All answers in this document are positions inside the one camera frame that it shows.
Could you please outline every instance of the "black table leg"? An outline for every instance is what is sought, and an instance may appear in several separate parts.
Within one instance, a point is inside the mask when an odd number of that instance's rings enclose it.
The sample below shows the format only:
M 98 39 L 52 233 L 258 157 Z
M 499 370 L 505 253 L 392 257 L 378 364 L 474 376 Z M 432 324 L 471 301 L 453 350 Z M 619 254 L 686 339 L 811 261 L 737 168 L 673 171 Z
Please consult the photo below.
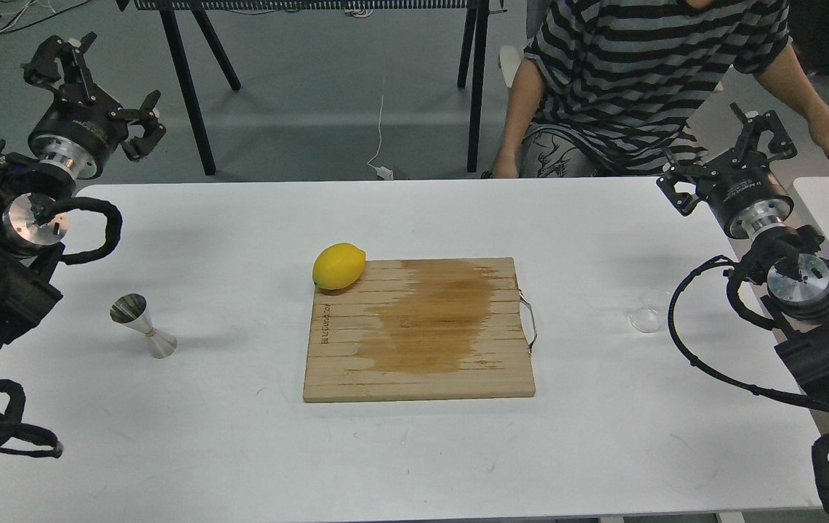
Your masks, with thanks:
M 221 66 L 221 70 L 224 71 L 224 76 L 227 77 L 230 88 L 238 92 L 240 89 L 239 78 L 234 71 L 234 67 L 230 65 L 230 60 L 227 58 L 224 46 L 221 45 L 221 41 L 217 38 L 217 33 L 214 32 L 214 26 L 208 20 L 208 13 L 205 13 L 205 11 L 192 11 L 191 13 L 195 15 L 195 21 L 198 21 L 198 27 L 201 27 L 201 33 L 204 33 L 205 39 L 208 40 L 208 46 L 211 47 L 211 52 L 214 53 L 214 57 L 217 59 L 219 66 Z
M 191 130 L 195 133 L 195 144 L 198 145 L 198 155 L 201 156 L 204 174 L 214 176 L 217 166 L 214 165 L 214 154 L 211 152 L 211 143 L 208 142 L 208 132 L 204 129 L 204 118 L 201 116 L 201 106 L 198 105 L 195 83 L 191 80 L 191 69 L 188 68 L 188 59 L 185 57 L 185 47 L 182 45 L 182 34 L 179 32 L 175 13 L 159 11 L 159 16 L 162 17 L 166 40 L 169 41 L 169 52 L 172 55 L 172 63 L 175 65 L 175 76 L 178 76 L 179 86 L 182 87 L 182 99 L 185 100 L 185 109 L 188 110 Z
M 469 112 L 469 152 L 466 172 L 475 172 L 478 163 L 478 134 L 482 121 L 482 86 L 485 79 L 485 46 L 488 39 L 488 2 L 478 2 L 475 24 L 475 54 L 473 56 L 472 106 Z
M 460 52 L 460 75 L 456 79 L 458 89 L 466 89 L 466 74 L 469 73 L 469 51 L 475 37 L 475 7 L 466 10 L 466 26 L 463 29 L 463 50 Z

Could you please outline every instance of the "man's arm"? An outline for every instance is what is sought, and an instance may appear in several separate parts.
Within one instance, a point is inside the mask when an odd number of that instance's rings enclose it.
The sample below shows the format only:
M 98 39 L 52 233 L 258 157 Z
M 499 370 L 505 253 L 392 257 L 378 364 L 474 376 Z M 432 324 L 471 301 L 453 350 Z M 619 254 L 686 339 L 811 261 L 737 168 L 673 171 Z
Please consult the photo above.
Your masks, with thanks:
M 517 178 L 517 152 L 521 147 L 524 133 L 533 120 L 534 113 L 543 99 L 543 76 L 531 60 L 521 60 L 514 74 L 511 93 L 508 95 L 508 110 L 504 116 L 504 136 L 501 149 L 495 158 L 493 178 Z
M 809 82 L 792 46 L 786 46 L 763 73 L 756 74 L 756 80 L 809 122 L 812 141 L 829 160 L 829 107 Z

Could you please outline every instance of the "mesh panel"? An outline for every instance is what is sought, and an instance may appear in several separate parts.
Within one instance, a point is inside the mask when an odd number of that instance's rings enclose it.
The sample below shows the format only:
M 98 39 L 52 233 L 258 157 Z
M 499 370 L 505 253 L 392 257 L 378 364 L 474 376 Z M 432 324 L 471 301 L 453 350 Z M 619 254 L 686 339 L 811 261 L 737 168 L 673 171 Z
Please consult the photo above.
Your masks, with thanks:
M 133 0 L 136 9 L 206 11 L 221 9 L 466 9 L 481 0 Z

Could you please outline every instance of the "wooden cutting board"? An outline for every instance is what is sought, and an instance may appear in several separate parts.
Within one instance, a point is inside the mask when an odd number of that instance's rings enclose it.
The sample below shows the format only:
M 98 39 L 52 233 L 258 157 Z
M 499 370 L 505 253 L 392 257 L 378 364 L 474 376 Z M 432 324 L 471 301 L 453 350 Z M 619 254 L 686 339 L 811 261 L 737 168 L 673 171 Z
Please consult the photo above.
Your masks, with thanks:
M 304 401 L 532 397 L 511 258 L 367 261 L 315 289 Z

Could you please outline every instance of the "lemon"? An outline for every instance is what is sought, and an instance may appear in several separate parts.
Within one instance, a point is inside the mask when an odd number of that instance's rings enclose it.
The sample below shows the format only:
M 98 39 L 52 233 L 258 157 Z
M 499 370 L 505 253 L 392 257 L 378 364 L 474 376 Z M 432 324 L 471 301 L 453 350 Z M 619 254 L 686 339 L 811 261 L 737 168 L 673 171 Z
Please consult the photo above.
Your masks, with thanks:
M 314 285 L 325 291 L 337 291 L 353 285 L 365 269 L 365 252 L 349 243 L 325 248 L 314 261 Z

